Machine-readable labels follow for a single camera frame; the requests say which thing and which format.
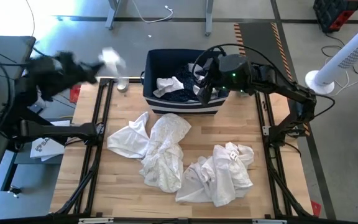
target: wooden tabletop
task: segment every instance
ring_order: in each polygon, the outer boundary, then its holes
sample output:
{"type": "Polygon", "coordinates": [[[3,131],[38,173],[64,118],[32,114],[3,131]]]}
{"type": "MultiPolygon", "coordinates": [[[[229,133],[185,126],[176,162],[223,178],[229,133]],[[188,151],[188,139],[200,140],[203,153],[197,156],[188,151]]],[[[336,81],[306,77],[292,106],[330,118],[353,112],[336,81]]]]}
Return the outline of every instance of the wooden tabletop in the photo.
{"type": "MultiPolygon", "coordinates": [[[[73,123],[91,121],[97,92],[97,85],[82,85],[73,123]]],[[[270,95],[270,99],[275,122],[279,123],[289,113],[287,99],[276,94],[270,95]]],[[[199,156],[211,156],[215,144],[224,146],[230,141],[250,146],[254,150],[254,163],[248,167],[254,186],[244,198],[237,198],[218,208],[212,203],[176,203],[175,194],[168,194],[144,184],[144,178],[139,174],[142,168],[140,161],[127,159],[107,150],[106,138],[127,126],[128,121],[135,121],[144,111],[148,111],[150,115],[146,126],[147,133],[150,134],[151,127],[160,116],[154,114],[144,100],[142,85],[130,84],[127,93],[119,93],[114,88],[93,201],[93,215],[96,212],[103,212],[104,217],[263,218],[265,214],[273,216],[254,96],[241,98],[232,92],[215,116],[183,116],[192,125],[189,133],[180,141],[184,153],[184,169],[192,162],[196,162],[199,156]]],[[[292,139],[287,139],[287,142],[296,145],[296,141],[292,139]]],[[[282,147],[281,151],[288,188],[304,209],[311,213],[300,155],[288,146],[282,147]]],[[[50,206],[51,212],[61,208],[77,187],[84,154],[85,147],[80,142],[66,148],[50,206]]],[[[278,192],[281,210],[284,212],[282,194],[280,190],[278,192]]],[[[85,207],[87,195],[88,191],[85,190],[81,209],[85,207]]]]}

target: laundry basket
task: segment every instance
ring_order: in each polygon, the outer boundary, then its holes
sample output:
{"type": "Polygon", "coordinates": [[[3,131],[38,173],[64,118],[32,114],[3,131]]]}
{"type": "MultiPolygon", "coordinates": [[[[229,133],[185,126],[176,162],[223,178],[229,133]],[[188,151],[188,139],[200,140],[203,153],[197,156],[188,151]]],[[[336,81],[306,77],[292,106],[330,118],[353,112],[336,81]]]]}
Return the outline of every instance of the laundry basket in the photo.
{"type": "MultiPolygon", "coordinates": [[[[214,115],[218,112],[229,96],[228,91],[221,90],[218,97],[204,106],[200,102],[182,103],[161,100],[153,95],[157,89],[157,78],[171,78],[174,71],[188,63],[194,63],[203,50],[190,49],[156,49],[147,54],[146,68],[141,78],[143,83],[143,97],[156,114],[175,113],[182,115],[214,115]]],[[[221,52],[207,52],[199,60],[203,66],[208,58],[217,57],[221,52]]]]}

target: concrete floor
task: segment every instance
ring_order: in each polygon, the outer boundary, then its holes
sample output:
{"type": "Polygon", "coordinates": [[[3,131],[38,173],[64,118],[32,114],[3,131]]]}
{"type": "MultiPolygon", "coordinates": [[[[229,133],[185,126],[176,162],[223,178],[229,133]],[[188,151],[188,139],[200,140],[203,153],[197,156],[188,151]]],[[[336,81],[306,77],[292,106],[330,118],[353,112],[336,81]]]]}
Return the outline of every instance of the concrete floor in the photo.
{"type": "MultiPolygon", "coordinates": [[[[114,30],[107,30],[103,22],[58,22],[50,17],[50,15],[106,17],[107,1],[66,0],[63,3],[57,0],[29,0],[29,2],[35,16],[35,37],[39,40],[37,44],[39,50],[46,54],[53,54],[58,50],[71,50],[78,60],[91,62],[97,59],[103,47],[111,46],[126,60],[128,76],[140,75],[144,69],[146,53],[150,49],[205,49],[214,44],[235,42],[232,22],[236,21],[215,22],[210,37],[204,36],[204,24],[201,22],[155,24],[117,22],[114,30]]],[[[213,16],[217,19],[241,21],[240,19],[274,18],[270,0],[259,0],[258,4],[254,0],[215,0],[215,2],[213,16]]],[[[202,18],[204,16],[204,1],[201,0],[149,0],[147,3],[137,0],[136,3],[145,17],[167,15],[163,5],[172,8],[175,17],[202,18]]],[[[312,1],[305,0],[277,0],[282,19],[314,19],[312,4],[312,1]]],[[[119,17],[138,17],[130,1],[124,6],[125,12],[121,11],[119,17]]],[[[30,18],[31,14],[25,3],[8,1],[5,6],[0,5],[0,35],[31,34],[30,18]],[[21,13],[11,10],[12,7],[17,7],[21,13]]],[[[358,20],[358,11],[352,19],[358,20]]],[[[283,30],[296,76],[301,84],[305,84],[303,81],[305,74],[324,65],[326,58],[320,52],[320,48],[337,42],[325,37],[315,24],[284,24],[283,30]]],[[[347,24],[334,36],[347,42],[357,32],[358,24],[347,24]]],[[[101,75],[109,74],[107,71],[102,71],[101,75]]],[[[358,80],[358,75],[355,73],[349,72],[349,75],[351,82],[358,80]]],[[[345,77],[344,74],[343,79],[338,81],[345,83],[345,77]]],[[[339,220],[358,221],[358,85],[342,91],[335,99],[335,107],[312,121],[311,127],[336,217],[339,220]]],[[[321,111],[328,105],[328,101],[318,99],[316,111],[321,111]]],[[[71,108],[57,102],[48,104],[48,108],[43,112],[46,118],[71,114],[73,114],[71,108]]],[[[303,155],[303,169],[311,199],[322,203],[307,143],[299,138],[298,144],[303,155]]],[[[11,155],[7,152],[0,166],[0,185],[9,164],[9,156],[11,155]]],[[[0,192],[0,218],[45,215],[49,209],[57,174],[58,166],[19,166],[13,184],[25,187],[27,190],[19,199],[0,192]]]]}

